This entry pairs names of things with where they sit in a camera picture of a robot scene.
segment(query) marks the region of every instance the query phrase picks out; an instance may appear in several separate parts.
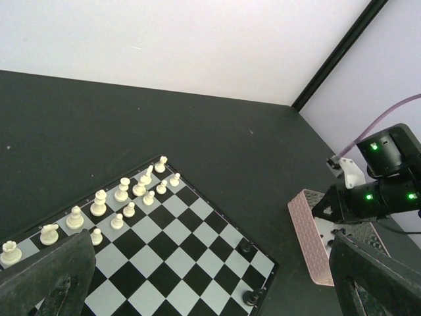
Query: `chessboard border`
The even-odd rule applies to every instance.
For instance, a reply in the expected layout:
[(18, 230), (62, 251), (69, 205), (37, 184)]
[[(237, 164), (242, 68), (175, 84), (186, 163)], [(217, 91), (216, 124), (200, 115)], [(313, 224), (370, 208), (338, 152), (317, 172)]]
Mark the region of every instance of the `chessboard border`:
[[(91, 203), (94, 199), (95, 199), (95, 193), (98, 190), (101, 189), (109, 189), (114, 188), (115, 186), (117, 186), (120, 183), (120, 179), (122, 177), (128, 177), (131, 178), (135, 175), (137, 175), (139, 172), (141, 172), (144, 167), (147, 167), (148, 165), (154, 165), (155, 163), (159, 162), (159, 158), (161, 157), (161, 155), (155, 155), (153, 158), (146, 160), (146, 162), (138, 165), (136, 168), (132, 168), (129, 171), (123, 172), (122, 174), (120, 174), (119, 176), (115, 177), (112, 181), (108, 182), (108, 184), (106, 185), (102, 185), (100, 187), (97, 187), (96, 189), (92, 190), (92, 192), (90, 194), (88, 194), (87, 196), (84, 194), (82, 197), (79, 197), (78, 199), (75, 199), (72, 203), (69, 203), (66, 205), (66, 207), (61, 208), (61, 210), (57, 213), (55, 213), (54, 215), (48, 215), (43, 217), (40, 221), (37, 221), (36, 224), (32, 224), (30, 225), (30, 227), (26, 227), (22, 230), (19, 230), (17, 233), (14, 233), (12, 235), (10, 235), (8, 238), (5, 238), (4, 240), (0, 241), (0, 243), (4, 243), (7, 240), (14, 240), (17, 244), (25, 239), (30, 238), (31, 236), (37, 234), (41, 229), (42, 226), (41, 224), (43, 223), (55, 223), (57, 222), (59, 219), (63, 218), (64, 216), (70, 214), (70, 210), (72, 207), (74, 207), (75, 205), (79, 205), (81, 208), (89, 203)], [(165, 164), (166, 167), (168, 169), (170, 169), (173, 173), (179, 172), (179, 170), (177, 170), (176, 168), (174, 168), (172, 165), (170, 165), (169, 163)], [(231, 218), (229, 218), (228, 216), (226, 216), (224, 214), (224, 212), (221, 211), (221, 208), (219, 208), (219, 206), (217, 206), (217, 204), (213, 203), (211, 200), (209, 200), (207, 197), (205, 197), (199, 190), (197, 190), (195, 188), (195, 186), (188, 180), (186, 180), (186, 178), (184, 178), (182, 176), (182, 180), (183, 182), (186, 184), (186, 186), (188, 186), (193, 192), (195, 192), (201, 199), (203, 199), (205, 202), (207, 202), (213, 209), (214, 211), (221, 216), (227, 223), (229, 223), (230, 225), (232, 225), (233, 227), (235, 227), (235, 229), (237, 229), (248, 241), (253, 242), (253, 239), (250, 237), (250, 235), (248, 233), (246, 233), (241, 227), (239, 227), (238, 225), (235, 224), (235, 221), (231, 220)], [(266, 251), (264, 251), (259, 245), (254, 244), (254, 247), (256, 247), (259, 251), (261, 251), (263, 254), (265, 254), (265, 256), (267, 256), (267, 258), (269, 258), (273, 263), (274, 263), (274, 267), (272, 268), (266, 282), (263, 284), (263, 288), (264, 288), (264, 294), (261, 298), (261, 302), (264, 302), (264, 299), (266, 298), (266, 295), (268, 293), (268, 289), (271, 287), (273, 281), (274, 281), (274, 277), (279, 269), (280, 264), (270, 255), (267, 254)], [(255, 308), (251, 311), (250, 316), (255, 316), (259, 313), (260, 307), (262, 304), (259, 304), (259, 306), (255, 305)]]

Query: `black table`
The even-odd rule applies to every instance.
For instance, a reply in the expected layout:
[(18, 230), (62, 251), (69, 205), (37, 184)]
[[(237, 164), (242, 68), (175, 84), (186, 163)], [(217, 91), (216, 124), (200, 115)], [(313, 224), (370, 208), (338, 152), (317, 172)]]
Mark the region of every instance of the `black table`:
[[(292, 108), (3, 71), (0, 109), (0, 240), (165, 154), (280, 263), (261, 315), (341, 315), (334, 288), (311, 281), (286, 206), (335, 181), (332, 151)], [(379, 231), (419, 268), (408, 237)]]

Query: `black pawn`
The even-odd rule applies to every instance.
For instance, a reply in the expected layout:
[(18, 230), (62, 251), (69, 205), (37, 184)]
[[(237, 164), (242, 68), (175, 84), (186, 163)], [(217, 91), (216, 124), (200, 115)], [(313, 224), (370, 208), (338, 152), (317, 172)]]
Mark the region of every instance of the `black pawn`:
[(239, 243), (239, 249), (242, 253), (249, 253), (251, 248), (253, 247), (254, 243), (248, 242), (247, 239), (242, 239)]
[(257, 301), (262, 297), (262, 295), (263, 290), (261, 288), (254, 291), (245, 291), (243, 293), (243, 302), (248, 306), (254, 306), (257, 304)]

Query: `white wall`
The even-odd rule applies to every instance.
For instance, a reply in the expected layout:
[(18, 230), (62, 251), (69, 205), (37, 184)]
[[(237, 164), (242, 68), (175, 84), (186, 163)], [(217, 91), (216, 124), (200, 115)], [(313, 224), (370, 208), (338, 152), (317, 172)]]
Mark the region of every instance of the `white wall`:
[[(421, 1), (389, 1), (322, 87), (303, 116), (339, 153), (381, 112), (421, 93)], [(374, 132), (403, 122), (421, 140), (421, 100), (390, 114)], [(347, 155), (366, 168), (357, 149)], [(394, 215), (405, 230), (421, 231), (416, 211)], [(421, 247), (421, 236), (413, 237)]]
[(291, 105), (369, 0), (20, 0), (0, 69)]

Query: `white pawn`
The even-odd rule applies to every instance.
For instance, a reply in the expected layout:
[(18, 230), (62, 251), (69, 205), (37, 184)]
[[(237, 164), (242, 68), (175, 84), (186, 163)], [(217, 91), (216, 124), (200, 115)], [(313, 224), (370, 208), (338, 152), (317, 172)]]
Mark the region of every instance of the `white pawn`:
[(162, 182), (161, 182), (161, 184), (159, 184), (158, 186), (157, 186), (157, 193), (158, 194), (165, 194), (165, 192), (166, 192), (166, 184), (167, 184), (168, 182), (166, 181), (166, 180), (163, 180)]
[(176, 173), (171, 179), (170, 184), (171, 186), (177, 186), (180, 183), (180, 173)]
[(101, 229), (95, 228), (91, 234), (92, 244), (94, 246), (99, 245), (103, 241), (103, 235), (101, 234)]
[(104, 190), (99, 190), (95, 193), (95, 199), (91, 204), (91, 214), (93, 216), (103, 216), (107, 210), (105, 205), (105, 199), (107, 198), (107, 193)]
[(154, 202), (154, 198), (153, 198), (154, 196), (155, 196), (154, 191), (147, 192), (146, 195), (143, 197), (143, 204), (145, 204), (146, 206), (152, 205)]
[(123, 215), (122, 214), (117, 214), (115, 218), (112, 219), (111, 221), (111, 227), (113, 229), (120, 229), (123, 227)]
[(165, 164), (168, 161), (168, 158), (161, 156), (159, 162), (155, 165), (155, 171), (158, 173), (163, 173), (165, 171)]
[(78, 229), (82, 227), (85, 219), (82, 217), (81, 212), (82, 210), (78, 206), (75, 206), (72, 208), (72, 214), (67, 216), (67, 219), (66, 219), (66, 225), (68, 228)]
[(146, 173), (140, 177), (140, 181), (142, 181), (146, 186), (151, 184), (152, 182), (152, 170), (153, 170), (153, 166), (149, 166), (147, 167)]
[(0, 255), (0, 261), (6, 266), (14, 265), (22, 258), (22, 252), (16, 245), (16, 242), (9, 240), (3, 244), (3, 253)]
[(127, 190), (129, 189), (130, 179), (129, 178), (121, 178), (120, 185), (118, 186), (118, 190), (114, 193), (114, 199), (117, 202), (124, 202), (129, 197)]
[(134, 213), (134, 202), (130, 202), (125, 208), (123, 208), (123, 215), (125, 217), (133, 217)]
[(59, 239), (57, 229), (59, 229), (58, 224), (45, 225), (41, 229), (41, 236), (39, 237), (41, 243), (46, 246), (54, 244)]
[(139, 182), (133, 187), (132, 192), (135, 196), (142, 196), (146, 193), (145, 183), (142, 182), (142, 178), (140, 178)]

